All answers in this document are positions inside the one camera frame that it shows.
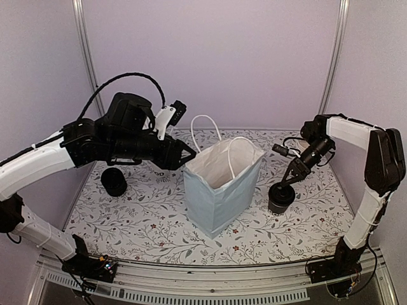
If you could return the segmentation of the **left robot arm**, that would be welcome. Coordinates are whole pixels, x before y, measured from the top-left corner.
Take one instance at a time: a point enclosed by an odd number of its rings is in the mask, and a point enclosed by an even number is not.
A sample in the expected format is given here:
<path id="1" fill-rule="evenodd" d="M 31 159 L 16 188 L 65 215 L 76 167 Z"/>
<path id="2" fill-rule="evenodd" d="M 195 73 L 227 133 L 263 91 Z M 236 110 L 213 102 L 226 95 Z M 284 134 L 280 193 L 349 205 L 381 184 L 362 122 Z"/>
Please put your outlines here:
<path id="1" fill-rule="evenodd" d="M 107 165 L 139 165 L 148 160 L 163 170 L 177 170 L 195 151 L 167 134 L 186 112 L 181 101 L 162 104 L 158 114 L 149 100 L 116 93 L 105 115 L 78 119 L 47 139 L 1 162 L 1 232 L 27 238 L 70 263 L 81 276 L 90 275 L 94 261 L 85 242 L 34 215 L 19 191 L 49 175 L 95 161 Z"/>

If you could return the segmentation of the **light blue paper bag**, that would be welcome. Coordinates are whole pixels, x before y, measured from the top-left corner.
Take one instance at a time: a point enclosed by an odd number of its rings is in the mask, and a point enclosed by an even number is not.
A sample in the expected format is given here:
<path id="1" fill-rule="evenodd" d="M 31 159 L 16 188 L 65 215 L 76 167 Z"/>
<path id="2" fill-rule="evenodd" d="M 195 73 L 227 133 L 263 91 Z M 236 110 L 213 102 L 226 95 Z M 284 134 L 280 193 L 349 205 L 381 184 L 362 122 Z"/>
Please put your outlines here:
<path id="1" fill-rule="evenodd" d="M 197 155 L 183 171 L 185 200 L 189 220 L 213 239 L 252 203 L 261 160 L 265 151 L 246 137 L 222 138 L 212 122 L 218 141 L 199 148 L 194 134 L 197 115 L 191 120 L 191 137 Z"/>

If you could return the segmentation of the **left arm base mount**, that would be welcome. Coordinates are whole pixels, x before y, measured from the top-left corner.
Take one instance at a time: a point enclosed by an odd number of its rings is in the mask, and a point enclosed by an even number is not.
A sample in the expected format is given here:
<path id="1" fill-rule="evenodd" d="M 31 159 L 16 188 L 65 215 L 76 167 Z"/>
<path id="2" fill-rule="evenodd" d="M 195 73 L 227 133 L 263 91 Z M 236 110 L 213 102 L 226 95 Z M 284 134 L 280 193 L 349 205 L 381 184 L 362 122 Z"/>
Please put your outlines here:
<path id="1" fill-rule="evenodd" d="M 62 261 L 62 269 L 67 273 L 85 279 L 112 283 L 116 276 L 117 263 L 116 260 L 110 258 L 108 255 L 94 258 L 77 254 L 72 259 Z"/>

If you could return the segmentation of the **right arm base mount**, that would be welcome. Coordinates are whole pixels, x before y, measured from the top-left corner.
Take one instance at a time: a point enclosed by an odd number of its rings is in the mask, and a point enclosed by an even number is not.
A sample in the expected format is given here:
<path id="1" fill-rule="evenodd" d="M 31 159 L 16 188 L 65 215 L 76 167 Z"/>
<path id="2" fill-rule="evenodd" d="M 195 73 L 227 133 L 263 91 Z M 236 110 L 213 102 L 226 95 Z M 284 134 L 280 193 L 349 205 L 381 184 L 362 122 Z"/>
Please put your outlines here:
<path id="1" fill-rule="evenodd" d="M 312 283 L 335 280 L 345 276 L 356 275 L 362 271 L 359 262 L 351 266 L 340 266 L 333 258 L 311 256 L 305 263 L 305 272 Z"/>

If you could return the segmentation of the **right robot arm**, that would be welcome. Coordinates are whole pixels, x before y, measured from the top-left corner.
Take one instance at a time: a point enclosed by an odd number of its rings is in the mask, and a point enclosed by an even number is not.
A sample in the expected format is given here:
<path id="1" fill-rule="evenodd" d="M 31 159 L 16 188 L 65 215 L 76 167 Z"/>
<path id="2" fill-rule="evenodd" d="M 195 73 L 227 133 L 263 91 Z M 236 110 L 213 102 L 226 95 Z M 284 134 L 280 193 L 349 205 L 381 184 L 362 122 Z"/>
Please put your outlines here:
<path id="1" fill-rule="evenodd" d="M 364 194 L 353 223 L 336 247 L 336 258 L 329 263 L 329 272 L 342 277 L 352 269 L 351 255 L 363 251 L 370 234 L 379 225 L 392 194 L 406 175 L 403 143 L 399 130 L 348 118 L 342 114 L 320 114 L 306 121 L 300 135 L 308 147 L 288 165 L 282 180 L 270 188 L 274 202 L 292 203 L 292 184 L 304 180 L 322 157 L 342 140 L 365 152 Z"/>

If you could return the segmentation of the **black and white paper cup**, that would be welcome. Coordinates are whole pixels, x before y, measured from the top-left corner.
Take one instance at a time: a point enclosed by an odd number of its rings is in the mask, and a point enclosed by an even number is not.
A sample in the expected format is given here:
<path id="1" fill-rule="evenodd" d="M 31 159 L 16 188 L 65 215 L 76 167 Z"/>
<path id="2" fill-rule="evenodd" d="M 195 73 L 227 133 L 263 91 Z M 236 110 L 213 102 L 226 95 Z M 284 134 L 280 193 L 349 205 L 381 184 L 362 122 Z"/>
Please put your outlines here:
<path id="1" fill-rule="evenodd" d="M 292 200 L 282 201 L 282 202 L 276 202 L 273 200 L 269 200 L 268 209 L 269 209 L 269 211 L 271 211 L 275 214 L 283 214 L 292 203 L 293 203 Z"/>

